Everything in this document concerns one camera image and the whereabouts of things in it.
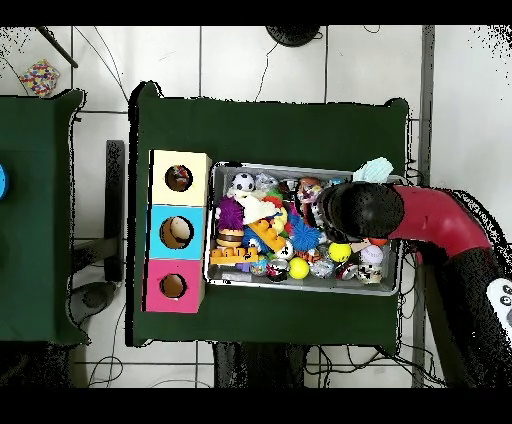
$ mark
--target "white remote control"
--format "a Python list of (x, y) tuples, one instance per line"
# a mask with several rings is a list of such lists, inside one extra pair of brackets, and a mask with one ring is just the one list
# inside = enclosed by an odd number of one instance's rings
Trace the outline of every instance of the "white remote control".
[(487, 297), (512, 347), (512, 281), (497, 278), (487, 287)]

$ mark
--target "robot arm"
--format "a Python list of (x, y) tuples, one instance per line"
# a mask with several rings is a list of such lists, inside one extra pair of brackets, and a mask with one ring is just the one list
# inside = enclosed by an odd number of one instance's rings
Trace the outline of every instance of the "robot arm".
[(420, 241), (471, 385), (512, 386), (512, 282), (469, 210), (447, 191), (369, 183), (332, 187), (319, 202), (331, 234)]

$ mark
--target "purple plush toy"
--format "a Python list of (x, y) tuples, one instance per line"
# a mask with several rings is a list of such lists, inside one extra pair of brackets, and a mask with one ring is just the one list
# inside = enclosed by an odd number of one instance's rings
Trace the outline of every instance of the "purple plush toy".
[(217, 209), (217, 229), (222, 230), (237, 230), (244, 229), (243, 220), (244, 214), (242, 207), (232, 197), (224, 196), (220, 199)]

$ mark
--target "orange ball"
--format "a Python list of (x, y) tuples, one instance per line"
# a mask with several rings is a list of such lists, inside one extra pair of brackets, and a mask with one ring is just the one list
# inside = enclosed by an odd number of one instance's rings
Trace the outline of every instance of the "orange ball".
[(375, 246), (384, 246), (388, 242), (388, 239), (373, 239), (373, 238), (369, 238), (368, 241), (371, 244), (374, 244)]

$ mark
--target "yellow box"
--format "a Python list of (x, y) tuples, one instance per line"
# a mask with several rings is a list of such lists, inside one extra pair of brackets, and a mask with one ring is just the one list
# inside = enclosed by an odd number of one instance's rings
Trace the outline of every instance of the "yellow box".
[[(208, 176), (211, 160), (206, 153), (152, 150), (149, 155), (150, 171), (153, 161), (151, 203), (172, 206), (206, 206)], [(192, 182), (184, 191), (174, 191), (166, 183), (169, 168), (182, 166), (192, 175)]]

